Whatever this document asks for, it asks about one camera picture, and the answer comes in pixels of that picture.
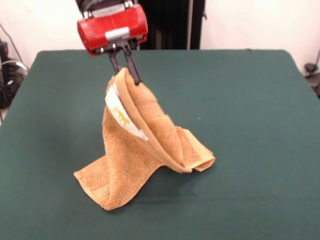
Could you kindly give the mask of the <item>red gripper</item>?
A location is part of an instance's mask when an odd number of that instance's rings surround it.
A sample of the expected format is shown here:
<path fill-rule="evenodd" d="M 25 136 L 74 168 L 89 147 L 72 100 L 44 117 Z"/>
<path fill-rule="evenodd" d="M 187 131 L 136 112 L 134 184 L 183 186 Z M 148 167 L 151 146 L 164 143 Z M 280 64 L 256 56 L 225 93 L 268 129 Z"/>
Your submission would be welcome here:
<path fill-rule="evenodd" d="M 108 52 L 117 42 L 144 43 L 148 36 L 148 21 L 141 4 L 120 3 L 99 10 L 89 10 L 86 17 L 77 21 L 77 31 L 84 48 L 90 55 L 97 56 Z M 120 52 L 119 49 L 108 52 L 116 74 L 124 68 L 117 58 Z M 123 52 L 134 84 L 139 85 L 142 80 L 130 47 L 124 46 Z"/>

